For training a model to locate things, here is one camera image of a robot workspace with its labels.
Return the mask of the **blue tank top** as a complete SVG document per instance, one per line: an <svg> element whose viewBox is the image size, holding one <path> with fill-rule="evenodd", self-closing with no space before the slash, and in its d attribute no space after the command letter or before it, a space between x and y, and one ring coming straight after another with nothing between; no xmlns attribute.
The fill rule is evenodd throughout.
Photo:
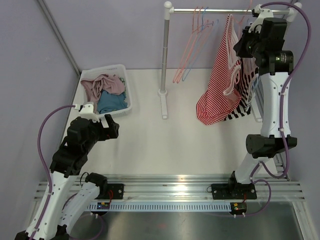
<svg viewBox="0 0 320 240"><path fill-rule="evenodd" d="M126 94L124 92L116 95L103 90L97 103L97 112L105 114L120 111L127 107L128 103L126 102Z"/></svg>

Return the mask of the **pink lilac tank top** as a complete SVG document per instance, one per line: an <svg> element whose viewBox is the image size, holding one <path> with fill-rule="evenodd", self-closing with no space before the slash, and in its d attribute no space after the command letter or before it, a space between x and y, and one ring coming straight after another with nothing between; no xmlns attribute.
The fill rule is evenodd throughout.
<svg viewBox="0 0 320 240"><path fill-rule="evenodd" d="M125 92L125 85L116 74L101 74L95 79L85 79L80 81L84 87L87 100L97 103L105 90L110 94L120 95Z"/></svg>

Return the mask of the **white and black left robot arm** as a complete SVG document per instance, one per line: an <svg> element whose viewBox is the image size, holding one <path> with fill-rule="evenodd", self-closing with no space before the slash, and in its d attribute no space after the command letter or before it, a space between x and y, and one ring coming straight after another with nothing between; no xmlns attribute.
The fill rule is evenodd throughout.
<svg viewBox="0 0 320 240"><path fill-rule="evenodd" d="M52 157L50 179L37 213L29 227L17 233L15 239L68 240L87 206L96 198L111 196L107 177L90 173L80 191L72 199L67 199L93 146L119 136L119 124L110 114L104 115L104 118L107 127L100 120L94 122L82 117L70 123L67 135Z"/></svg>

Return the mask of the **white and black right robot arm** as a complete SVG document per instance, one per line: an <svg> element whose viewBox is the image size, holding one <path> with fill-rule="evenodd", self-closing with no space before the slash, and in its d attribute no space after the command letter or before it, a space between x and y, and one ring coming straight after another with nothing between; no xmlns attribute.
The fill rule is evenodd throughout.
<svg viewBox="0 0 320 240"><path fill-rule="evenodd" d="M263 87L263 117L260 134L246 137L247 154L225 188L222 199L255 200L254 174L266 168L266 162L280 153L296 147L298 140L291 136L288 120L289 77L294 70L294 56L283 50L287 29L285 19L266 17L246 26L234 46L241 58L254 58Z"/></svg>

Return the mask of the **black white striped tank top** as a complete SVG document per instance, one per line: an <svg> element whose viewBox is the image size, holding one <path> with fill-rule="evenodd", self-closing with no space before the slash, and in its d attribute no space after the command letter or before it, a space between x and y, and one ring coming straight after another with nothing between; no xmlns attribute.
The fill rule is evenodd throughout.
<svg viewBox="0 0 320 240"><path fill-rule="evenodd" d="M236 56L233 47L238 42L234 26L230 23L226 28L226 52L228 81L223 94L234 107L225 117L225 120L233 120L251 113L251 101L254 96L254 82L258 79L259 69L254 58L240 58Z"/></svg>

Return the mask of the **light blue end hanger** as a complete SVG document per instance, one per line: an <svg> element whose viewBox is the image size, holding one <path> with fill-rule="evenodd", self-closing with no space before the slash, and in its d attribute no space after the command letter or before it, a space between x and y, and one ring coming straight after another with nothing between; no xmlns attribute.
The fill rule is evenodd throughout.
<svg viewBox="0 0 320 240"><path fill-rule="evenodd" d="M253 78L253 80L251 82L251 93L252 94L254 94L255 90L257 89L258 84L259 84L259 80L260 80L259 75L255 74L254 78Z"/></svg>

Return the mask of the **red striped tank top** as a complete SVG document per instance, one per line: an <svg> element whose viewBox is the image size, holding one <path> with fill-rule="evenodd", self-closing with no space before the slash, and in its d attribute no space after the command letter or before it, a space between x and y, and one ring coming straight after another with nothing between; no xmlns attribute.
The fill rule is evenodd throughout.
<svg viewBox="0 0 320 240"><path fill-rule="evenodd" d="M225 120L241 101L241 95L236 89L241 72L241 60L234 50L237 42L234 17L229 14L209 76L207 90L196 104L196 117L204 125Z"/></svg>

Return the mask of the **white plastic laundry basket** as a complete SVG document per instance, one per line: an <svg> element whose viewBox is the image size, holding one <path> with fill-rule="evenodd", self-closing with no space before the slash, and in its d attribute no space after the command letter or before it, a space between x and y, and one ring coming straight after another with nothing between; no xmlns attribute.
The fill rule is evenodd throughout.
<svg viewBox="0 0 320 240"><path fill-rule="evenodd" d="M114 64L84 70L79 81L83 102L92 102L97 115L127 115L132 110L132 95L126 67Z"/></svg>

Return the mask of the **silver white clothes rack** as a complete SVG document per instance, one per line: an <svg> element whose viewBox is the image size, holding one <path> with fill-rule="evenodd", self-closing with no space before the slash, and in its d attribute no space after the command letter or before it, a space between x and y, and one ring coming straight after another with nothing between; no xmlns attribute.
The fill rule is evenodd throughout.
<svg viewBox="0 0 320 240"><path fill-rule="evenodd" d="M288 9L285 10L273 10L275 15L289 16L289 22L293 22L298 12L302 10L302 4L295 0L292 3L282 3L283 6L288 6ZM171 15L175 13L180 14L193 14L196 12L204 12L207 14L232 14L232 15L251 15L253 11L255 13L261 13L261 5L254 8L248 9L195 9L195 8L175 8L171 1L166 1L164 3L164 31L163 31L163 47L162 47L162 68L161 68L161 81L160 88L158 90L158 96L160 98L160 107L161 107L161 117L163 120L168 118L168 105L167 105L167 95L168 91L166 90L166 71L167 71L167 59L168 59L168 42L169 42L169 29L170 29L170 18Z"/></svg>

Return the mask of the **aluminium mounting rail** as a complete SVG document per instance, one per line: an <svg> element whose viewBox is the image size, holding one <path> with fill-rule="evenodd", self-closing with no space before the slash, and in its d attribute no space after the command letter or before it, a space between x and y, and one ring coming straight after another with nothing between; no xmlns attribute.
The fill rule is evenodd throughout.
<svg viewBox="0 0 320 240"><path fill-rule="evenodd" d="M205 202L212 200L211 184L224 184L229 174L194 175L125 175L107 174L109 183L124 184L123 200L129 202ZM273 202L304 202L305 196L298 181L274 179L265 174L256 178L271 186Z"/></svg>

